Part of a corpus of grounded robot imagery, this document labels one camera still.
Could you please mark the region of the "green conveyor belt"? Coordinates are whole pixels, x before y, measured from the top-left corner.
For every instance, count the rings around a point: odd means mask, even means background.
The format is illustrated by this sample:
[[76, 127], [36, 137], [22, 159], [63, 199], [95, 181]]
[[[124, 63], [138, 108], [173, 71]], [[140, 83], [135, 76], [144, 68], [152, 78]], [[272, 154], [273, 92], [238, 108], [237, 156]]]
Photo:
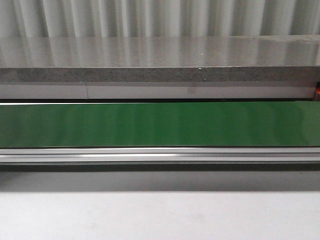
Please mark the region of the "green conveyor belt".
[[27, 102], [0, 107], [5, 172], [317, 171], [315, 101]]

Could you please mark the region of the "grey speckled stone counter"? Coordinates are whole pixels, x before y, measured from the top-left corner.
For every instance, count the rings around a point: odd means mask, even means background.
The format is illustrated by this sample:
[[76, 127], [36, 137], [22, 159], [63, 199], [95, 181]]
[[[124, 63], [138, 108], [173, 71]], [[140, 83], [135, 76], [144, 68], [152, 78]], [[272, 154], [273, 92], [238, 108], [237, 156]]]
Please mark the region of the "grey speckled stone counter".
[[320, 38], [3, 37], [2, 101], [313, 100]]

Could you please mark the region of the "red plastic tray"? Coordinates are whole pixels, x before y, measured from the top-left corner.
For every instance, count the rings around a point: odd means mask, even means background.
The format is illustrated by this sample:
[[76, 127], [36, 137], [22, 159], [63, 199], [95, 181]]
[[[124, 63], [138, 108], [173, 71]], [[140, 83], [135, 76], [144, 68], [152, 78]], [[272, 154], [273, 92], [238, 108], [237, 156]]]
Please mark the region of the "red plastic tray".
[[314, 93], [314, 101], [320, 101], [320, 82], [317, 83], [315, 93]]

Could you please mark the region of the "white corrugated curtain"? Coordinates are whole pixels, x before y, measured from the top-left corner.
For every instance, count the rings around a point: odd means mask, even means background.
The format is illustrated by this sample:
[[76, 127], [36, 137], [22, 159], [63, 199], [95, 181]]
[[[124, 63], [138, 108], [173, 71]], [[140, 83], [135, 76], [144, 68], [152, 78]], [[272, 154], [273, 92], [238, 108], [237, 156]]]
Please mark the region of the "white corrugated curtain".
[[2, 37], [317, 35], [317, 0], [3, 0]]

